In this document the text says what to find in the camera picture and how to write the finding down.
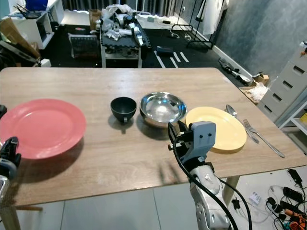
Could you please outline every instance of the fork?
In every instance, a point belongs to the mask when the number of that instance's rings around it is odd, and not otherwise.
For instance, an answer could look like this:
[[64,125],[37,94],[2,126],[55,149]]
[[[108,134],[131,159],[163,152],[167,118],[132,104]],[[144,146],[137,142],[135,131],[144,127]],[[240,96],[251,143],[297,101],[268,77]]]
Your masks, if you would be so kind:
[[284,158],[284,154],[280,152],[277,148],[275,148],[273,145],[271,145],[262,135],[260,135],[252,126],[250,126],[247,119],[243,120],[244,126],[251,132],[255,133],[260,137],[278,156]]

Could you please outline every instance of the pink plate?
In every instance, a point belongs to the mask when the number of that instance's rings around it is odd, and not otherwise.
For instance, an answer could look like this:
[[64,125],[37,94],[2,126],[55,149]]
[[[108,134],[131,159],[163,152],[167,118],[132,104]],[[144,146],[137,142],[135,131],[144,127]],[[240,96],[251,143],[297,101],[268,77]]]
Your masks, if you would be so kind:
[[0,119],[0,142],[16,136],[22,158],[44,159],[61,154],[83,137],[86,120],[76,106],[55,99],[26,102]]

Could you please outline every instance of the metal bowl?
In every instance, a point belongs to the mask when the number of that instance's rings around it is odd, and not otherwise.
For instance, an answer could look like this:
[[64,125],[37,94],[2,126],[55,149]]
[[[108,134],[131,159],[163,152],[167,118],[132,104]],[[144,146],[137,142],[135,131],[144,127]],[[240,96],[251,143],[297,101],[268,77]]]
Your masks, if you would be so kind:
[[155,127],[167,128],[168,122],[183,118],[187,106],[168,92],[152,92],[141,99],[140,113],[145,122]]

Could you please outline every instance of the black bowl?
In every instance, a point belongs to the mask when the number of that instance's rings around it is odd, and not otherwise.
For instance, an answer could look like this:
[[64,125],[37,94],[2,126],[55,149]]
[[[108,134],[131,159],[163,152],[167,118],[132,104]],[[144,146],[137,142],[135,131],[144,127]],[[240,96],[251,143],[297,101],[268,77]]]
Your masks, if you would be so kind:
[[136,102],[129,97],[118,97],[111,102],[111,110],[118,121],[128,122],[136,111]]

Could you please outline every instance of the silver spoon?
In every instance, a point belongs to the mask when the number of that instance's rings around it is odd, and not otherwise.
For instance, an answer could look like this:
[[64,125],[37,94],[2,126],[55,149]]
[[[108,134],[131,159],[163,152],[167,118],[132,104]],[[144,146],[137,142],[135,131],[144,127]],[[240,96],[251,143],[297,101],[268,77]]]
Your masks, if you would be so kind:
[[237,112],[233,109],[233,107],[231,107],[230,105],[226,105],[226,112],[228,112],[231,116],[235,117],[244,127],[245,131],[247,132],[247,134],[249,135],[250,138],[252,138],[252,140],[254,142],[256,142],[257,144],[259,144],[259,140],[254,136],[254,134],[245,127],[245,125],[238,119],[237,117]]

